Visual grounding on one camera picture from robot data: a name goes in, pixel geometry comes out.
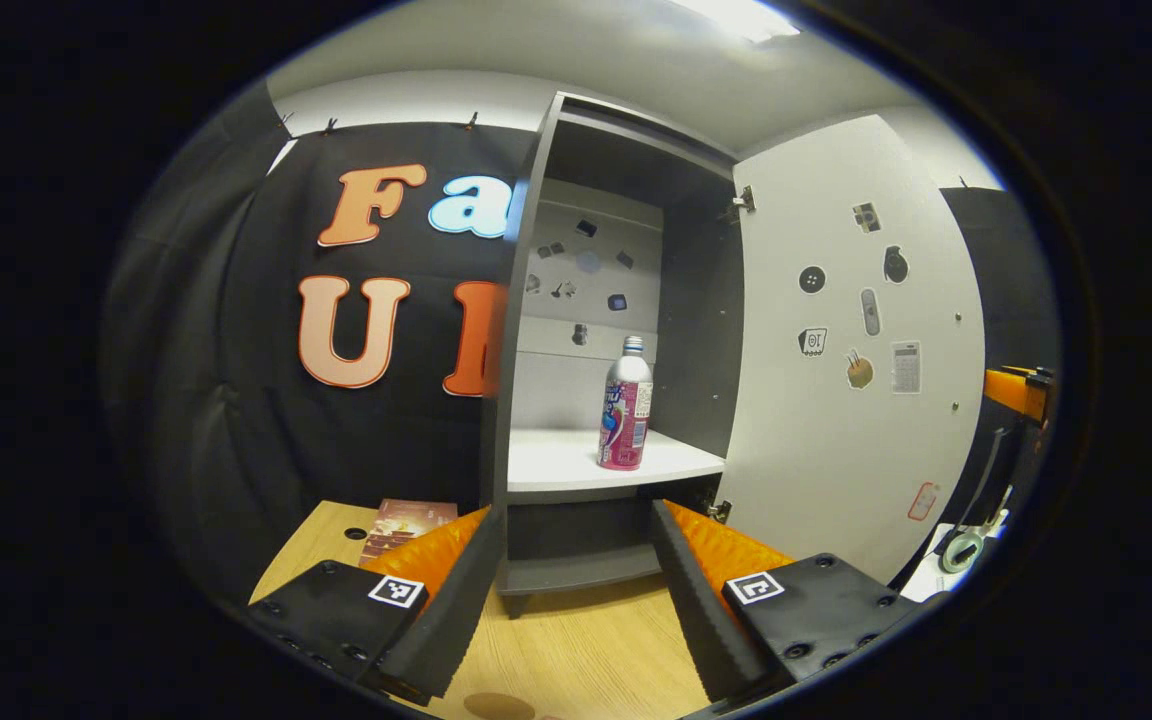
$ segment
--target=wooden table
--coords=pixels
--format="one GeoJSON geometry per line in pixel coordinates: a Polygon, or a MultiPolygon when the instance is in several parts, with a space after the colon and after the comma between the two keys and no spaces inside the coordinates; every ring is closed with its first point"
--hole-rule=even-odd
{"type": "MultiPolygon", "coordinates": [[[[346,530],[369,530],[372,520],[369,507],[320,502],[270,562],[251,601],[314,562],[357,564],[364,541],[346,530]]],[[[707,705],[664,578],[655,575],[538,594],[516,620],[493,589],[447,696],[411,707],[457,720],[673,720],[707,705]]]]}

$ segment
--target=cabinet bottom shelf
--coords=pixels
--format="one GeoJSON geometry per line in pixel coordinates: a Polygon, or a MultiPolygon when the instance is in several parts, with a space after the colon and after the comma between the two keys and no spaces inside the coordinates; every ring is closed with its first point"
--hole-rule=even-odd
{"type": "Polygon", "coordinates": [[[520,596],[575,591],[643,578],[659,571],[655,548],[650,541],[562,558],[507,559],[503,579],[498,584],[497,592],[520,596]]]}

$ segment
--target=light blue letter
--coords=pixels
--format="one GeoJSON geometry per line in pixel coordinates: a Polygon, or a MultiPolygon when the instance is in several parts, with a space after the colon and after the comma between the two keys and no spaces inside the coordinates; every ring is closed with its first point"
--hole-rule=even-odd
{"type": "Polygon", "coordinates": [[[505,234],[505,215],[513,190],[499,179],[468,176],[444,185],[452,197],[435,202],[429,210],[429,223],[440,232],[473,232],[479,237],[505,234]],[[477,195],[463,195],[476,190],[477,195]]]}

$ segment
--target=cabinet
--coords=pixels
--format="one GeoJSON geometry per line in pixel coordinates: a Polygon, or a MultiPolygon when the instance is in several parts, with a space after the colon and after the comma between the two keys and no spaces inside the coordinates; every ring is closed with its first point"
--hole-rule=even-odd
{"type": "Polygon", "coordinates": [[[558,94],[525,173],[484,361],[482,493],[507,510],[511,615],[532,593],[658,571],[654,497],[698,511],[728,498],[733,526],[782,552],[899,570],[927,532],[910,502],[927,482],[948,497],[963,468],[983,331],[957,225],[890,128],[862,118],[737,161],[558,94]],[[884,223],[858,220],[865,204],[884,223]],[[904,282],[884,281],[890,245],[911,259],[904,282]],[[809,354],[797,338],[818,327],[809,354]],[[612,471],[594,462],[599,407],[627,334],[644,338],[653,411],[643,467],[612,471]],[[897,341],[922,348],[918,393],[893,392],[897,341]],[[851,351],[867,387],[849,384],[851,351]]]}

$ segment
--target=pink drink bottle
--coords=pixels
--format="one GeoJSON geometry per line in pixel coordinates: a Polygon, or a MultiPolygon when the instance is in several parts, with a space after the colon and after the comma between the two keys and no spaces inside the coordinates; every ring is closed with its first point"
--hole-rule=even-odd
{"type": "Polygon", "coordinates": [[[607,372],[602,393],[602,426],[598,433],[598,464],[636,470],[652,415],[652,369],[643,359],[643,338],[626,338],[623,355],[607,372]]]}

